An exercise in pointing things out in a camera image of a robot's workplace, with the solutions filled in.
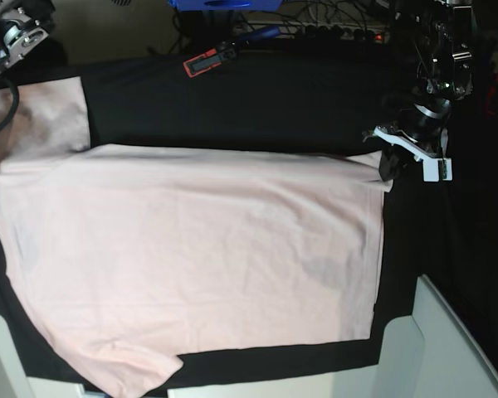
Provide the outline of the robot arm right side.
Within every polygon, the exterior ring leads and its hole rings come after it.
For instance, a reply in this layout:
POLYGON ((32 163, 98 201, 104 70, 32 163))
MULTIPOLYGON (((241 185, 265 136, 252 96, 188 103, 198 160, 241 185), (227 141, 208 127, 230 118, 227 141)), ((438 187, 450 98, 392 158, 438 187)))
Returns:
POLYGON ((19 90, 5 73, 46 40, 55 24, 51 1, 0 1, 0 84, 12 95, 12 104, 0 121, 0 133, 12 122, 19 105, 19 90))

